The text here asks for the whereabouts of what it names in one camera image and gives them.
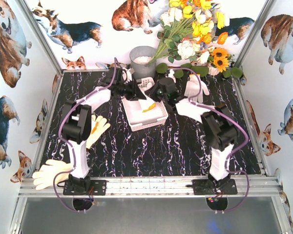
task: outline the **white tray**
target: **white tray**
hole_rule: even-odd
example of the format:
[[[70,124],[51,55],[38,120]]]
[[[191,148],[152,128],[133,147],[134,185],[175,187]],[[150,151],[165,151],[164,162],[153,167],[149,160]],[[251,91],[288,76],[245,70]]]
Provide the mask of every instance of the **white tray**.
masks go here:
[[[137,82],[141,82],[138,84],[138,86],[141,88],[146,87],[149,82],[154,84],[154,80],[151,77],[139,79]],[[142,112],[138,101],[128,101],[126,98],[124,98],[122,102],[129,125],[133,132],[156,125],[165,124],[166,119],[168,118],[167,110],[162,101],[157,102],[156,106],[152,110],[144,113]]]

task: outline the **corgi wallpaper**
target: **corgi wallpaper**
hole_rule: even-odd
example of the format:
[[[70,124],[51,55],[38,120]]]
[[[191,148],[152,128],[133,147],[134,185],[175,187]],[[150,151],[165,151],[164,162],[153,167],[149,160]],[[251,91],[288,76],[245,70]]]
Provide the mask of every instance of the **corgi wallpaper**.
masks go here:
[[[276,1],[242,65],[258,146],[268,174],[282,173],[293,229],[293,0]]]
[[[230,17],[230,25],[217,29],[213,41],[226,31],[229,38],[222,45],[240,53],[266,0],[219,0]],[[136,46],[157,47],[159,18],[168,10],[168,0],[27,0],[33,18],[53,50],[62,69],[79,69],[69,63],[80,57],[82,67],[98,69],[98,63],[130,63],[129,52]]]
[[[17,2],[0,0],[0,234],[31,174],[38,144],[30,140],[39,140],[55,74]]]

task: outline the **marble tabletop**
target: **marble tabletop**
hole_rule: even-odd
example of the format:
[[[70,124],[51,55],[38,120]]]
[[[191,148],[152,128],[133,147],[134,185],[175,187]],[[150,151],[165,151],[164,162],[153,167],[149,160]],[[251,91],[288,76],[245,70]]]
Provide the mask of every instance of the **marble tabletop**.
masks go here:
[[[105,72],[64,73],[41,165],[48,159],[69,162],[68,148],[58,139],[63,105],[68,99],[76,100],[90,93],[104,76]],[[204,96],[204,104],[225,103],[233,118],[247,130],[233,83],[220,76],[207,76],[203,81],[210,91],[209,96]],[[177,80],[176,86],[181,93],[186,82],[186,75]],[[210,147],[201,123],[169,113],[165,125],[132,132],[118,99],[102,105],[95,114],[107,118],[111,127],[87,153],[91,176],[197,176],[208,172]],[[243,141],[241,134],[237,144]],[[260,174],[251,142],[231,158],[230,169]]]

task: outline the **white contents in bucket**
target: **white contents in bucket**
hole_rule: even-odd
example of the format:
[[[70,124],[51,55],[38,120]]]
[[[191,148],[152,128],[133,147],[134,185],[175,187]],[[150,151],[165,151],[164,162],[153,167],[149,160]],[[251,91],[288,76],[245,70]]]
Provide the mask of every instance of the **white contents in bucket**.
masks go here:
[[[148,62],[150,62],[152,59],[152,57],[148,57],[148,56],[141,56],[141,57],[137,57],[135,58],[134,62],[136,64],[140,64],[140,65],[146,65],[148,64]]]

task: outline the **gray floor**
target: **gray floor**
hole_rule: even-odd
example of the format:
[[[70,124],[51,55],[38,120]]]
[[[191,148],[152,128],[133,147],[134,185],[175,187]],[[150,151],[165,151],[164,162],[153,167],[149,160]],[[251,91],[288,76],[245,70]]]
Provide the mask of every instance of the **gray floor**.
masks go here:
[[[229,198],[229,208],[241,198]],[[66,198],[68,204],[72,199]],[[87,214],[57,198],[29,198],[23,234],[278,234],[270,197],[249,197],[227,214],[208,211],[204,198],[96,199]]]

